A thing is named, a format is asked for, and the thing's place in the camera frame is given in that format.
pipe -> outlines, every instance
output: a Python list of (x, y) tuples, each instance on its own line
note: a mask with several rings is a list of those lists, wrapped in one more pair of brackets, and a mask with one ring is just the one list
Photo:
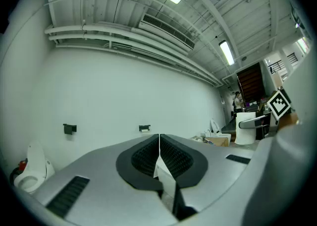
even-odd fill
[(56, 28), (50, 28), (50, 29), (46, 29), (44, 31), (45, 34), (51, 34), (51, 33), (56, 33), (56, 32), (64, 32), (64, 31), (78, 31), (78, 30), (86, 30), (86, 31), (102, 31), (102, 32), (107, 32), (110, 33), (110, 35), (112, 33), (114, 34), (118, 34), (124, 37), (129, 37), (129, 38), (133, 38), (135, 40), (139, 40), (145, 43), (148, 43), (152, 46), (155, 46), (159, 49), (164, 49), (166, 52), (169, 52), (170, 54), (173, 54), (176, 57), (179, 58), (183, 58), (185, 57), (184, 55), (182, 55), (181, 53), (179, 53), (178, 51), (171, 49), (170, 47), (157, 42), (149, 37), (145, 37), (142, 36), (140, 34), (136, 34), (133, 32), (129, 32), (129, 31), (125, 31), (125, 30), (121, 30), (121, 29), (117, 29), (117, 28), (110, 28), (110, 27), (106, 27), (106, 26), (102, 26), (102, 25), (75, 25), (75, 26), (63, 26), (63, 27), (56, 27)]
[[(136, 33), (132, 33), (129, 31), (125, 31), (125, 30), (121, 30), (121, 29), (116, 29), (116, 28), (109, 28), (109, 27), (105, 27), (105, 26), (100, 26), (100, 25), (74, 25), (74, 26), (63, 26), (63, 27), (56, 27), (56, 28), (49, 28), (46, 29), (44, 32), (45, 34), (49, 34), (49, 33), (56, 33), (56, 32), (64, 32), (64, 31), (78, 31), (78, 30), (84, 30), (84, 31), (102, 31), (102, 32), (107, 32), (107, 33), (114, 33), (114, 34), (119, 34), (125, 37), (130, 37), (136, 40), (140, 40), (143, 41), (145, 43), (148, 43), (150, 45), (153, 45), (159, 49), (164, 49), (167, 52), (173, 54), (174, 56), (177, 56), (178, 58), (182, 59), (183, 61), (191, 64), (192, 66), (198, 68), (200, 71), (202, 71), (203, 73), (205, 73), (206, 75), (212, 77), (218, 84), (222, 85), (222, 82), (217, 79), (215, 76), (213, 76), (211, 73), (209, 73), (207, 70), (205, 70), (203, 67), (199, 66), (198, 64), (196, 64), (194, 61), (192, 61), (191, 59), (189, 59), (188, 57), (182, 55), (181, 53), (167, 47), (166, 45), (157, 42), (153, 39), (150, 39), (148, 37), (136, 34)], [(150, 52), (154, 52), (153, 50), (155, 50), (155, 52), (161, 56), (164, 56), (166, 58), (170, 58), (172, 56), (170, 55), (166, 55), (164, 52), (157, 50), (156, 48), (152, 48), (146, 45), (143, 45), (141, 43), (138, 42), (134, 42), (134, 41), (130, 41), (130, 40), (126, 40), (126, 39), (120, 39), (120, 38), (114, 38), (114, 37), (109, 37), (109, 36), (102, 36), (102, 35), (90, 35), (93, 39), (93, 37), (96, 37), (96, 39), (101, 39), (101, 40), (107, 40), (107, 41), (115, 41), (115, 42), (119, 42), (119, 43), (123, 43), (123, 44), (127, 44), (127, 45), (133, 45), (135, 47), (139, 47), (141, 49), (148, 49), (148, 51)]]
[(242, 58), (242, 56), (248, 55), (248, 54), (254, 52), (256, 49), (260, 48), (262, 45), (265, 45), (266, 43), (268, 43), (269, 41), (271, 41), (272, 39), (274, 39), (274, 38), (276, 38), (276, 37), (277, 37), (277, 35), (274, 36), (274, 37), (271, 37), (270, 39), (266, 40), (265, 42), (263, 42), (263, 43), (261, 43), (261, 44), (255, 46), (255, 47), (253, 47), (251, 50), (248, 50), (247, 52), (241, 54), (239, 57), (235, 58), (234, 60), (239, 59), (239, 58)]
[(183, 50), (179, 46), (171, 43), (170, 41), (168, 41), (168, 40), (166, 40), (164, 38), (161, 38), (161, 37), (159, 37), (159, 36), (157, 36), (155, 34), (152, 34), (152, 33), (148, 32), (148, 31), (145, 31), (145, 30), (142, 30), (142, 29), (137, 29), (137, 28), (131, 28), (131, 32), (139, 34), (139, 35), (142, 35), (142, 36), (145, 36), (145, 37), (148, 37), (148, 38), (151, 38), (151, 39), (153, 39), (155, 41), (158, 41), (158, 42), (160, 42), (160, 43), (162, 43), (162, 44), (174, 49), (175, 51), (180, 52), (181, 54), (183, 54), (185, 56), (188, 55), (188, 52)]
[(194, 8), (193, 8), (189, 3), (187, 3), (187, 1), (185, 1), (185, 0), (182, 0), (182, 2), (185, 3), (188, 7), (190, 7), (200, 18), (202, 18), (202, 19), (205, 21), (206, 24), (208, 24), (208, 27), (207, 27), (206, 29), (208, 29), (208, 28), (210, 27), (210, 24), (207, 22), (207, 20), (204, 19), (204, 17), (203, 17), (201, 14), (199, 14), (196, 9), (194, 9)]
[[(56, 2), (60, 2), (60, 1), (65, 1), (65, 0), (53, 0), (53, 1), (50, 1), (48, 3), (45, 3), (43, 6), (46, 6), (46, 5), (49, 5), (49, 4), (54, 4)], [(142, 5), (143, 7), (146, 7), (146, 8), (149, 8), (149, 9), (152, 9), (154, 10), (155, 12), (158, 12), (160, 13), (161, 15), (164, 15), (166, 16), (168, 19), (172, 20), (173, 22), (177, 23), (180, 27), (182, 27), (184, 30), (186, 30), (189, 34), (192, 34), (186, 27), (184, 27), (184, 25), (180, 24), (178, 21), (174, 20), (172, 17), (166, 15), (165, 13), (151, 7), (151, 6), (148, 6), (148, 5), (145, 5), (145, 4), (142, 4), (140, 2), (137, 2), (137, 1), (134, 1), (134, 0), (126, 0), (126, 1), (130, 1), (130, 2), (133, 2), (135, 4), (138, 4), (138, 5)]]
[(112, 45), (112, 42), (109, 41), (109, 49), (111, 49), (111, 45)]
[(147, 58), (143, 58), (143, 57), (141, 57), (141, 56), (137, 56), (137, 55), (134, 55), (134, 54), (130, 54), (130, 53), (126, 53), (126, 52), (122, 52), (122, 51), (118, 51), (118, 50), (112, 50), (112, 49), (108, 49), (108, 48), (93, 47), (93, 46), (56, 45), (56, 47), (57, 47), (57, 48), (83, 48), (83, 49), (93, 49), (93, 50), (106, 51), (106, 52), (111, 52), (111, 53), (126, 55), (126, 56), (129, 56), (129, 57), (134, 57), (134, 58), (137, 58), (137, 59), (140, 59), (140, 60), (143, 60), (143, 61), (146, 61), (146, 62), (155, 64), (155, 65), (159, 65), (159, 66), (162, 66), (162, 67), (165, 67), (165, 68), (168, 68), (168, 69), (171, 69), (171, 70), (174, 70), (174, 71), (177, 71), (177, 72), (180, 72), (180, 73), (183, 73), (183, 74), (192, 76), (192, 77), (194, 77), (194, 78), (196, 78), (196, 79), (199, 79), (199, 80), (202, 80), (202, 81), (204, 81), (204, 82), (207, 82), (207, 83), (211, 84), (211, 85), (214, 87), (214, 84), (212, 84), (211, 82), (209, 82), (209, 81), (207, 81), (207, 80), (204, 80), (204, 79), (202, 79), (202, 78), (200, 78), (200, 77), (194, 76), (194, 75), (192, 75), (192, 74), (186, 73), (185, 71), (179, 70), (179, 69), (177, 69), (177, 68), (174, 68), (174, 67), (171, 67), (171, 66), (167, 66), (167, 65), (164, 65), (164, 64), (162, 64), (162, 63), (158, 63), (158, 62), (155, 62), (155, 61), (153, 61), (153, 60), (150, 60), (150, 59), (147, 59)]
[(177, 12), (176, 10), (174, 10), (173, 8), (169, 7), (168, 5), (166, 5), (165, 3), (159, 1), (159, 0), (152, 0), (155, 1), (157, 3), (159, 3), (160, 5), (166, 7), (167, 9), (169, 9), (170, 11), (172, 11), (173, 13), (177, 14), (179, 17), (181, 17), (184, 21), (186, 21), (189, 25), (191, 25), (199, 34), (201, 34), (201, 36), (203, 36), (205, 43), (209, 44), (213, 50), (217, 53), (219, 59), (222, 61), (222, 63), (224, 64), (225, 68), (227, 68), (228, 72), (230, 73), (229, 68), (226, 66), (225, 62), (223, 61), (222, 57), (220, 56), (220, 54), (217, 52), (217, 50), (215, 49), (215, 47), (213, 46), (213, 44), (211, 42), (209, 42), (209, 40), (205, 39), (205, 36), (203, 35), (202, 31), (200, 29), (198, 29), (192, 22), (190, 22), (188, 19), (186, 19), (182, 14), (180, 14), (179, 12)]
[(192, 67), (182, 61), (180, 61), (179, 59), (169, 55), (169, 54), (166, 54), (160, 50), (157, 50), (153, 47), (150, 47), (150, 46), (147, 46), (147, 45), (143, 45), (141, 43), (137, 43), (137, 42), (134, 42), (134, 41), (130, 41), (130, 40), (127, 40), (127, 39), (122, 39), (122, 38), (114, 38), (114, 37), (111, 37), (111, 36), (103, 36), (103, 35), (91, 35), (91, 34), (64, 34), (64, 35), (55, 35), (55, 36), (49, 36), (49, 40), (55, 40), (55, 39), (70, 39), (70, 38), (83, 38), (83, 39), (99, 39), (99, 40), (106, 40), (106, 41), (113, 41), (113, 42), (117, 42), (117, 43), (122, 43), (122, 44), (127, 44), (127, 45), (131, 45), (131, 46), (134, 46), (134, 47), (138, 47), (140, 49), (144, 49), (146, 51), (150, 51), (152, 53), (155, 53), (155, 54), (158, 54), (160, 56), (163, 56), (167, 59), (170, 59), (174, 62), (177, 62), (178, 64), (188, 68), (188, 69), (191, 69), (191, 70), (194, 70), (196, 73), (200, 74), (201, 76), (205, 77), (206, 79), (210, 79), (211, 80), (216, 80), (216, 84), (222, 84), (221, 81), (219, 81), (217, 78), (215, 78), (212, 74), (209, 76), (209, 74), (204, 74), (204, 69), (201, 67), (199, 68), (199, 65), (197, 65), (195, 63), (195, 65), (197, 65), (198, 67), (195, 68), (195, 67)]

air vent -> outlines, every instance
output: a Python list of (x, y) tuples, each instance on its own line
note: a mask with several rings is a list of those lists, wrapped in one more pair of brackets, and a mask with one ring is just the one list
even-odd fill
[(169, 33), (170, 35), (173, 35), (174, 37), (176, 37), (180, 41), (184, 42), (186, 45), (188, 45), (192, 49), (195, 47), (194, 42), (191, 41), (184, 34), (182, 34), (181, 32), (177, 31), (173, 27), (167, 25), (166, 23), (162, 22), (161, 20), (159, 20), (159, 19), (157, 19), (157, 18), (155, 18), (153, 16), (145, 14), (143, 19), (142, 19), (142, 21), (147, 22), (149, 24), (152, 24), (152, 25), (160, 28), (161, 30)]
[(47, 205), (47, 209), (64, 218), (74, 205), (82, 191), (88, 184), (89, 179), (74, 177)]

ceiling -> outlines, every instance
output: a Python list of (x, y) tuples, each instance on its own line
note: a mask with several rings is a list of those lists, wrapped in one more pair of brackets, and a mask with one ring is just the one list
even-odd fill
[[(49, 0), (54, 27), (98, 22), (138, 27), (144, 13), (163, 20), (196, 43), (192, 61), (222, 79), (301, 37), (288, 0)], [(219, 43), (229, 42), (227, 65)]]

ceiling beam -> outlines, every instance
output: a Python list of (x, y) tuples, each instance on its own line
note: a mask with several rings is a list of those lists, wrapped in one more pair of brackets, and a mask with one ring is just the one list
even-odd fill
[(215, 18), (217, 23), (221, 26), (221, 28), (223, 29), (223, 31), (227, 35), (229, 44), (232, 47), (235, 56), (238, 57), (239, 56), (239, 52), (238, 52), (237, 45), (236, 45), (236, 43), (235, 43), (235, 41), (233, 39), (233, 36), (231, 34), (231, 31), (229, 30), (228, 25), (224, 21), (223, 17), (221, 16), (221, 14), (217, 10), (217, 8), (214, 6), (214, 4), (210, 0), (200, 0), (200, 1), (204, 4), (204, 6), (208, 9), (208, 11), (213, 15), (213, 17)]
[(278, 0), (269, 0), (271, 8), (271, 38), (275, 37), (269, 44), (271, 51), (275, 50), (276, 35), (278, 32)]

white wall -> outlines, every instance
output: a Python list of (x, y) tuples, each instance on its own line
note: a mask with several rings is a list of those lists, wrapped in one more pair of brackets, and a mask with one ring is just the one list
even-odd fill
[(53, 44), (47, 0), (20, 0), (0, 41), (0, 163), (6, 173), (26, 158), (30, 142), (31, 92)]
[[(100, 147), (150, 134), (190, 138), (224, 126), (219, 91), (162, 67), (85, 49), (55, 49), (37, 80), (32, 100), (33, 139), (61, 169)], [(63, 124), (77, 132), (63, 133)]]
[(270, 95), (272, 95), (272, 92), (274, 90), (276, 90), (277, 88), (275, 87), (271, 72), (269, 71), (264, 60), (260, 61), (260, 68), (261, 68), (262, 80), (263, 80), (265, 93), (267, 96), (270, 96)]
[(298, 61), (301, 61), (301, 59), (304, 57), (304, 53), (300, 49), (300, 46), (297, 44), (297, 42), (294, 42), (291, 45), (283, 47), (283, 50), (287, 56), (294, 53)]
[(233, 110), (232, 103), (233, 103), (235, 94), (233, 94), (227, 88), (225, 88), (220, 90), (220, 95), (222, 96), (225, 102), (225, 105), (223, 108), (225, 108), (224, 110), (225, 121), (226, 121), (225, 124), (227, 125), (232, 120), (231, 111)]
[(265, 58), (268, 65), (272, 65), (275, 62), (278, 62), (279, 60), (281, 60), (281, 56), (279, 55), (279, 52), (275, 52), (272, 53), (271, 55), (269, 55), (268, 57)]

